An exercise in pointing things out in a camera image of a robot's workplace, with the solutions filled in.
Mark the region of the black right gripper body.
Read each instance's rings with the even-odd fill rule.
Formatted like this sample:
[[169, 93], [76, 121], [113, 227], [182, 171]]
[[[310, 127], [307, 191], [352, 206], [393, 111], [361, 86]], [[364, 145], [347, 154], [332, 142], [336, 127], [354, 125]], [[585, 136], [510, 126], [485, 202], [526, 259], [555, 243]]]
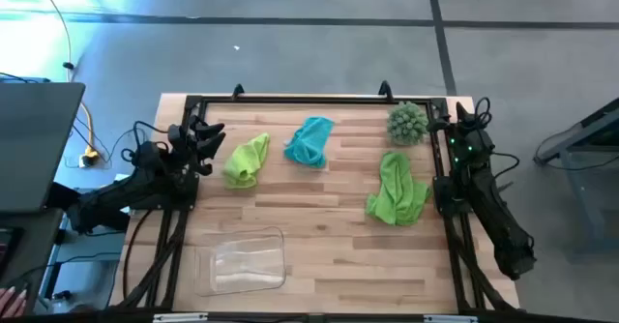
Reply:
[[452, 170], [480, 169], [489, 165], [494, 144], [479, 120], [460, 121], [449, 126]]

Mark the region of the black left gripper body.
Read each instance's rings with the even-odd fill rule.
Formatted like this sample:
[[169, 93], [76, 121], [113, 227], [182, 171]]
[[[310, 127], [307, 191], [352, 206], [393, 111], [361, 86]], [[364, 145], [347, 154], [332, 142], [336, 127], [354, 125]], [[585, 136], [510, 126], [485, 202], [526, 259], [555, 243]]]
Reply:
[[205, 139], [199, 139], [195, 136], [195, 124], [198, 121], [204, 122], [196, 115], [191, 115], [187, 130], [180, 125], [170, 125], [167, 139], [172, 146], [170, 155], [176, 166], [188, 168], [202, 176], [208, 176], [212, 173], [213, 168], [210, 163], [204, 163], [206, 159], [200, 155], [200, 142]]

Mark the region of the lime yellow microfiber towel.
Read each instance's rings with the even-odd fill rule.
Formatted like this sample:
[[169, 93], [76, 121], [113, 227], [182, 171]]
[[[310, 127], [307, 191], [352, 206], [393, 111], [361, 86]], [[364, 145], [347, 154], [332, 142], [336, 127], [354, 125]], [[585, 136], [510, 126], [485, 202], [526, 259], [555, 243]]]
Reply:
[[228, 189], [249, 189], [257, 185], [257, 174], [266, 161], [270, 139], [270, 135], [264, 132], [235, 148], [222, 172]]

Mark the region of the green microfiber towel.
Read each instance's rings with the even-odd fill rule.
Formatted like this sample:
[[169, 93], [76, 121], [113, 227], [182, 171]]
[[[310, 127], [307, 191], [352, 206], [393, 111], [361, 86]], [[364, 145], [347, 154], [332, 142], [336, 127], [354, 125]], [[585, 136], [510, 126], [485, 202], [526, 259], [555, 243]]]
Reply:
[[388, 152], [379, 164], [378, 193], [367, 197], [365, 213], [388, 225], [409, 226], [418, 222], [430, 197], [429, 186], [416, 180], [410, 159], [400, 152]]

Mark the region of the teal microfiber towel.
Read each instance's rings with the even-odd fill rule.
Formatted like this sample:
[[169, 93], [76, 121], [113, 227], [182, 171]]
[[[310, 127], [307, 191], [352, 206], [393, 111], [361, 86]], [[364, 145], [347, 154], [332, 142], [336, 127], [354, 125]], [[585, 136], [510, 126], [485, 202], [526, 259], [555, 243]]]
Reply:
[[334, 121], [322, 117], [307, 118], [284, 147], [284, 156], [296, 163], [323, 168], [327, 159], [324, 148], [334, 127]]

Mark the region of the clear plastic basket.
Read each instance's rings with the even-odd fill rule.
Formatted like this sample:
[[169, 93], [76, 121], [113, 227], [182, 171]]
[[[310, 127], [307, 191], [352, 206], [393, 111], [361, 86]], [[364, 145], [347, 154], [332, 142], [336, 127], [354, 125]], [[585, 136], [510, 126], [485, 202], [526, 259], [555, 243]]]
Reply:
[[275, 226], [216, 234], [195, 249], [194, 292], [201, 297], [277, 289], [286, 282], [285, 239]]

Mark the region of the black floor tape line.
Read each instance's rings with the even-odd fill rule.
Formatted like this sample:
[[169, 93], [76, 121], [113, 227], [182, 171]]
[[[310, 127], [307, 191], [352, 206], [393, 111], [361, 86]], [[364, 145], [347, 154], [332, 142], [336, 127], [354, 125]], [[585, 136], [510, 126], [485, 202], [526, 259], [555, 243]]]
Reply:
[[470, 29], [565, 29], [616, 30], [619, 22], [593, 21], [479, 21], [408, 18], [320, 18], [320, 17], [233, 17], [120, 15], [103, 13], [63, 13], [68, 22], [133, 23], [133, 24], [200, 24], [200, 25], [299, 25], [299, 26], [367, 26], [367, 27], [434, 27]]
[[429, 0], [429, 4], [446, 93], [448, 96], [456, 96], [457, 86], [450, 59], [449, 48], [447, 45], [445, 26], [439, 0]]

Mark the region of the yellow power plug strip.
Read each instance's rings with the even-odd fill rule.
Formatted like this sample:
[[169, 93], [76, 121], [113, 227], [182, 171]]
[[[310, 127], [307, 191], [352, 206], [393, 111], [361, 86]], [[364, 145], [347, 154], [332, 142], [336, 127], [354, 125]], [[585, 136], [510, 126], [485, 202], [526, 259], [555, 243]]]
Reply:
[[78, 167], [87, 168], [96, 165], [101, 158], [101, 155], [95, 150], [86, 150], [84, 154], [79, 157]]

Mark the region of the grey metal table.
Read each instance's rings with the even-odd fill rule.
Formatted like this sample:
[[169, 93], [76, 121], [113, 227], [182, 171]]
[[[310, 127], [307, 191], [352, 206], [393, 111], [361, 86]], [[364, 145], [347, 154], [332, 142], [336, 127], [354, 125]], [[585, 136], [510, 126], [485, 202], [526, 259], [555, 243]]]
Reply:
[[584, 224], [575, 253], [619, 251], [619, 98], [544, 139], [533, 161], [566, 174]]

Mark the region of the black desk beam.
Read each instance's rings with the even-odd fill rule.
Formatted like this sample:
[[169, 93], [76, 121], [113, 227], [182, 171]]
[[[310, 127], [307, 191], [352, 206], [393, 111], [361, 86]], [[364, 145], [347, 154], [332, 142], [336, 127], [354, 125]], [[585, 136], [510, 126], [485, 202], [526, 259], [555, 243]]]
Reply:
[[81, 193], [59, 183], [53, 183], [49, 188], [46, 209], [60, 209], [64, 212], [80, 210]]

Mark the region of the grey side cart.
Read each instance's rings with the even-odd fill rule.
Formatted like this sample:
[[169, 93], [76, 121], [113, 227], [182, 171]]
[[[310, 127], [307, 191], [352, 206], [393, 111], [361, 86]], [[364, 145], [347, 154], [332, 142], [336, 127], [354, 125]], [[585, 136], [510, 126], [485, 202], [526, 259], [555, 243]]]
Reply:
[[[79, 306], [106, 308], [109, 304], [116, 270], [126, 233], [99, 225], [80, 234], [63, 216], [48, 259], [39, 296], [37, 314], [68, 312]], [[70, 290], [68, 301], [54, 301], [54, 293]]]

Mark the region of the black side desk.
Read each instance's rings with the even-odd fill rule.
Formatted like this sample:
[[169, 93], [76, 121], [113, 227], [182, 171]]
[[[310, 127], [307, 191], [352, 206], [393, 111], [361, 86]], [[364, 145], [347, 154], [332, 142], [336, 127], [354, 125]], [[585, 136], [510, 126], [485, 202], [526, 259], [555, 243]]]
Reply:
[[19, 294], [27, 290], [25, 314], [36, 306], [48, 259], [63, 218], [58, 209], [33, 214], [0, 214], [0, 227], [20, 228], [8, 264], [0, 271], [0, 287], [15, 287]]

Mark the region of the person's hand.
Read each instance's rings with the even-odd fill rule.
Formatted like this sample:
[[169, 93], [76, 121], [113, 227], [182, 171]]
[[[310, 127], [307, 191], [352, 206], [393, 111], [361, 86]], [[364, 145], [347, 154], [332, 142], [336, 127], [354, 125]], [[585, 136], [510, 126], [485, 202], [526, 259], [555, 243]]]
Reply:
[[0, 318], [19, 317], [25, 312], [27, 290], [16, 292], [14, 286], [0, 288]]

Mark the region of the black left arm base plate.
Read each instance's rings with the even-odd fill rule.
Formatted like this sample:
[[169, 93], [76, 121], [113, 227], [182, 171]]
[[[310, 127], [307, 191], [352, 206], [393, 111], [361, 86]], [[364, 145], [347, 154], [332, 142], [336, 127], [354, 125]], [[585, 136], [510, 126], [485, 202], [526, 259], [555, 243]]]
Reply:
[[187, 173], [179, 184], [153, 183], [129, 207], [132, 210], [188, 211], [195, 204], [198, 184], [197, 173]]

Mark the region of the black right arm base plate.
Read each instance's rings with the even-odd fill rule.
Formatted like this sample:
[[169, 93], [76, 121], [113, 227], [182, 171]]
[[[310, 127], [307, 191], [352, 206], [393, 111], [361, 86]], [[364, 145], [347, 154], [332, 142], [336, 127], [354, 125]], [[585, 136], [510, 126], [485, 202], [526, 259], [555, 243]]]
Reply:
[[447, 176], [436, 176], [432, 181], [436, 209], [443, 217], [470, 213], [471, 206], [454, 180]]

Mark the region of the black aluminium table frame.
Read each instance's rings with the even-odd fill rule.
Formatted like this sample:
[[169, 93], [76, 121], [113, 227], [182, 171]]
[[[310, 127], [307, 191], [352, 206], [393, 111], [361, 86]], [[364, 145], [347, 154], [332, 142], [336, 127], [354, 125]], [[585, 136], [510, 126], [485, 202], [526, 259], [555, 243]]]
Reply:
[[[458, 309], [448, 240], [434, 194], [417, 223], [388, 225], [365, 213], [378, 193], [379, 164], [391, 152], [391, 105], [380, 97], [240, 97], [206, 103], [208, 123], [225, 139], [189, 214], [172, 307], [176, 311], [290, 315], [452, 314]], [[326, 165], [287, 159], [283, 150], [312, 116], [334, 121]], [[226, 160], [266, 132], [270, 145], [257, 185], [228, 189]], [[195, 249], [216, 234], [279, 228], [286, 282], [277, 289], [201, 297], [194, 292]]]

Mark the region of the silver metal bracket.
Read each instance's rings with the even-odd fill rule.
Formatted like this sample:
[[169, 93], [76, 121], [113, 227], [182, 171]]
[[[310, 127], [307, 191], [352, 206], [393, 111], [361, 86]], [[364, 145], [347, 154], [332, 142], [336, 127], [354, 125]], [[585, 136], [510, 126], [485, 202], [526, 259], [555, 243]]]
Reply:
[[476, 316], [451, 314], [426, 314], [424, 323], [479, 323]]
[[207, 320], [207, 312], [174, 312], [155, 314], [152, 323], [200, 323]]

